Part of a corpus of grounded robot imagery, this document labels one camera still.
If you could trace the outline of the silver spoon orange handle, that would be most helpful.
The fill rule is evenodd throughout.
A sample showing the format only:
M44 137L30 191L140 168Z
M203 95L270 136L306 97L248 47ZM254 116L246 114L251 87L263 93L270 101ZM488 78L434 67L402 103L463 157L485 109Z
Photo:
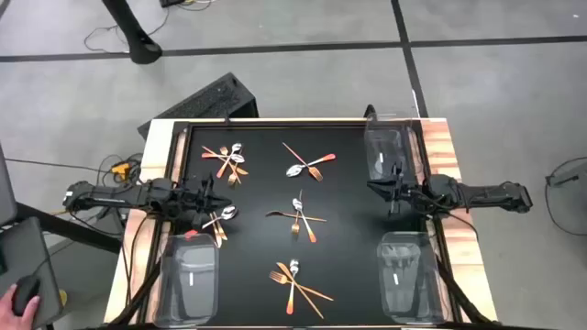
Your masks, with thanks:
M243 163L245 161L244 157L240 154L234 153L231 155L219 155L213 153L203 153L201 155L203 159L220 159L220 160L228 160L234 163Z
M310 242L316 243L317 242L316 235L314 234L311 226L309 225L309 223L305 217L304 210L303 210L303 203L299 199L294 198L293 199L293 207L302 216L302 219L304 221L305 228L306 228Z
M226 170L227 165L230 163L232 156L237 152L240 151L242 145L240 143L235 143L232 145L230 149L230 153L227 155L226 159L224 160L224 164L216 173L217 178L221 178Z
M222 216L222 220L230 220L230 219L234 218L237 215L237 213L238 213L237 207L234 205L230 205L228 207L225 207L222 210L220 216ZM209 221L207 221L203 225L201 225L202 228L206 228L208 226L211 226L211 218Z
M310 163L309 163L309 165L310 165L310 166L314 166L314 165L316 165L316 164L318 164L318 163L320 163L320 162L329 161L329 160L334 160L335 158L336 158L336 155L335 155L335 154L328 154L328 155L326 155L326 156L322 157L321 159L316 159L316 160L314 160L314 161L310 162ZM287 172L286 172L286 175L287 175L288 177L294 177L294 176L297 176L297 175L299 175L299 174L302 172L302 170L303 170L304 168L305 168L305 165L303 165L303 164L295 164L295 165L291 166L291 167L290 167L290 168L287 170Z
M292 259L289 264L289 272L290 272L292 279L291 279L291 284L290 284L288 303L287 303L287 307L286 307L286 312L288 314L294 313L294 277L297 274L298 270L299 270L299 260Z

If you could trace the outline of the grey side desk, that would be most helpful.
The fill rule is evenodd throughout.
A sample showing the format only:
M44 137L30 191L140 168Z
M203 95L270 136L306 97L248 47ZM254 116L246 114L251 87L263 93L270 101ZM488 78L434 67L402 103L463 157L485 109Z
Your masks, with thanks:
M33 328L51 325L61 314L63 306L59 294L50 253L39 220L31 217L0 233L0 261L5 271L0 271L0 298L12 284L30 274L40 277L39 308Z

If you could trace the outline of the silver spoon gold handle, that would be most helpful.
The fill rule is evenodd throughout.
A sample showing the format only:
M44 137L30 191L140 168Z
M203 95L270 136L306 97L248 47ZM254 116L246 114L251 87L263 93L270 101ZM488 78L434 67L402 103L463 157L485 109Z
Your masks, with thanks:
M222 237L217 229L217 216L215 213L210 214L211 218L211 225L213 227L214 235L215 235L215 243L217 248L221 248L222 246Z

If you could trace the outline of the person's hand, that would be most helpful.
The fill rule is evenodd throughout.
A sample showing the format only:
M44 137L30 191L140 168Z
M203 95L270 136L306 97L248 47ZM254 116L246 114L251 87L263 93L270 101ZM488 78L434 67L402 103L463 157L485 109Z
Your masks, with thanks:
M12 310L12 299L17 286L12 284L0 298L0 330L32 330L36 311L39 307L39 296L34 296L27 304L21 316Z

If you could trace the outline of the black stand beam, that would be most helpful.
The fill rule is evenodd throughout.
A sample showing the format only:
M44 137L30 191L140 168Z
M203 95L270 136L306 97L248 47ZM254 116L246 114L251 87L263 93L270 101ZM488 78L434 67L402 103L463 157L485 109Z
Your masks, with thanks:
M114 237L98 233L83 225L76 225L23 203L17 203L17 220L30 217L39 220L40 227L43 231L66 237L74 242L112 253L118 253L121 248L120 241Z

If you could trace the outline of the black computer mouse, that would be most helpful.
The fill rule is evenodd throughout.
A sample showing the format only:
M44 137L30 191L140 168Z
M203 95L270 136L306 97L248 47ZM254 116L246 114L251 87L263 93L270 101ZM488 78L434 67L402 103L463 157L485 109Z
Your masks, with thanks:
M12 298L12 312L16 316L22 316L29 301L39 294L40 277L34 274L27 275L17 281Z

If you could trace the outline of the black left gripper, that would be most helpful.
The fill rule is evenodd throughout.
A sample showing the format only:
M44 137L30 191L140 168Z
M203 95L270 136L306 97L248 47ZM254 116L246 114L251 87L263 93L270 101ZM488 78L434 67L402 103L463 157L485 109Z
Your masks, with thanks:
M214 179L211 172L203 177L192 176L188 179L180 179L176 187L182 191L182 210L176 221L177 229L198 229L201 225L202 212L211 203L210 194L213 191ZM232 204L230 198L214 194L214 199L220 201L215 203L215 208L225 208Z

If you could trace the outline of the clear plastic bin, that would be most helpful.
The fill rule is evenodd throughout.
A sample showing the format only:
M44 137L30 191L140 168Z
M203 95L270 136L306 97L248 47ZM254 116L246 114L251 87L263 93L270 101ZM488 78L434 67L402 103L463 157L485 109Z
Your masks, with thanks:
M216 315L218 259L218 248L208 234L168 237L161 255L156 326L203 325Z
M400 324L445 321L436 257L426 233L386 233L377 259L384 314Z
M415 164L408 126L389 115L366 115L364 147L371 180L388 180L393 175L415 177Z

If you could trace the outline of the grey desk panel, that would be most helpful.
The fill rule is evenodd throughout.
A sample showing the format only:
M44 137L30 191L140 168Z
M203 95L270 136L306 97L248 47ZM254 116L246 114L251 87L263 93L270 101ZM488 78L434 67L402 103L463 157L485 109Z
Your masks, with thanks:
M0 144L0 226L5 226L17 216L17 201L6 165L6 157Z

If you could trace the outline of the black frame post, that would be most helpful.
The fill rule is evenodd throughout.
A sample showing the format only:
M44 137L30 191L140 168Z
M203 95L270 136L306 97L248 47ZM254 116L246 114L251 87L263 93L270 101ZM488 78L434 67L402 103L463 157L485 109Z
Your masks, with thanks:
M137 312L142 303L149 297L152 286L155 280L159 277L161 272L161 259L153 266L153 269L148 273L146 279L139 287L137 293L130 300L130 303L125 307L120 315L109 323L109 325L128 325L134 314Z
M458 283L454 280L452 275L449 273L449 270L443 264L442 260L439 256L436 256L437 261L437 269L440 277L445 282L449 293L451 293L456 302L460 305L460 308L463 312L469 317L469 319L473 323L481 324L490 324L492 321L485 317L477 308L476 306L469 300L466 296L464 291L460 288Z

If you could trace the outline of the black mesh computer case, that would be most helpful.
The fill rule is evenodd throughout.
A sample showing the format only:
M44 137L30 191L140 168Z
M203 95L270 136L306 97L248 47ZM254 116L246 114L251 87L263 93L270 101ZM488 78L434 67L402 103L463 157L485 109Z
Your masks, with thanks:
M256 97L234 73L228 72L153 119L258 117Z

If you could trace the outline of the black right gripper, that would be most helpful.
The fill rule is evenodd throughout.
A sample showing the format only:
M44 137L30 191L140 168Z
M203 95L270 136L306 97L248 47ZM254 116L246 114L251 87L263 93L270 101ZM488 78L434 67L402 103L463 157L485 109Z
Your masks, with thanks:
M391 169L390 180L369 180L367 185L372 188L383 200L390 200L389 216L401 213L400 202L409 204L411 213L428 215L424 195L419 186L409 181L404 183L403 163L395 162Z

